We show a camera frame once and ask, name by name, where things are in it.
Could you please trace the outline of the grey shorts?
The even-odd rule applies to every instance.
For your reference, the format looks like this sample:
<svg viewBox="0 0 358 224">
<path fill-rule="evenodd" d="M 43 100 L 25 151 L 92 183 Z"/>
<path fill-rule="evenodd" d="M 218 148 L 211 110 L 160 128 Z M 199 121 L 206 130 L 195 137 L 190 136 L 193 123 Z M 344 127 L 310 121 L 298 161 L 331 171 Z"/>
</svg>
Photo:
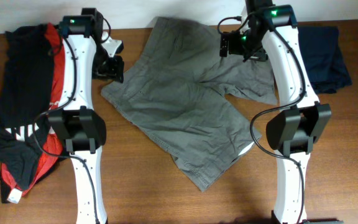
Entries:
<svg viewBox="0 0 358 224">
<path fill-rule="evenodd" d="M 124 81 L 101 91 L 201 191 L 260 138 L 226 96 L 277 102 L 270 62 L 221 57 L 219 47 L 220 36 L 212 27 L 159 17 Z"/>
</svg>

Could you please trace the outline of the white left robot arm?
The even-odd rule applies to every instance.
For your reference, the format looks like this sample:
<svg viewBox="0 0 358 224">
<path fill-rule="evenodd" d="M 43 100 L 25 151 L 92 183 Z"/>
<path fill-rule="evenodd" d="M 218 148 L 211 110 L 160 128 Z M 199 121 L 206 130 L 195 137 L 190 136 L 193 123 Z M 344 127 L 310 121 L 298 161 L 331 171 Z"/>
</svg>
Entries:
<svg viewBox="0 0 358 224">
<path fill-rule="evenodd" d="M 64 82 L 58 107 L 48 121 L 71 159 L 78 204 L 77 223 L 108 222 L 101 187 L 101 155 L 106 124 L 93 107 L 94 79 L 123 82 L 124 44 L 111 38 L 107 21 L 95 8 L 83 8 L 77 16 L 59 23 L 65 56 Z"/>
</svg>

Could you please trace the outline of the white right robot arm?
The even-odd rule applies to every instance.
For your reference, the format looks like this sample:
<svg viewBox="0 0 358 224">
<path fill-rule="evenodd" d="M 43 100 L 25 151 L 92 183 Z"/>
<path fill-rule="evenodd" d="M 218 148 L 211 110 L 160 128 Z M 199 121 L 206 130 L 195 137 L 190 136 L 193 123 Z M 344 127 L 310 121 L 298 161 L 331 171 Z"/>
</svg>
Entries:
<svg viewBox="0 0 358 224">
<path fill-rule="evenodd" d="M 306 170 L 313 146 L 332 116 L 309 81 L 301 55 L 298 22 L 290 5 L 246 1 L 246 13 L 236 16 L 240 26 L 220 32 L 220 56 L 241 55 L 245 61 L 268 60 L 278 88 L 279 106 L 261 111 L 256 119 L 276 112 L 266 125 L 269 149 L 277 160 L 277 198 L 273 223 L 311 223 L 305 209 Z"/>
</svg>

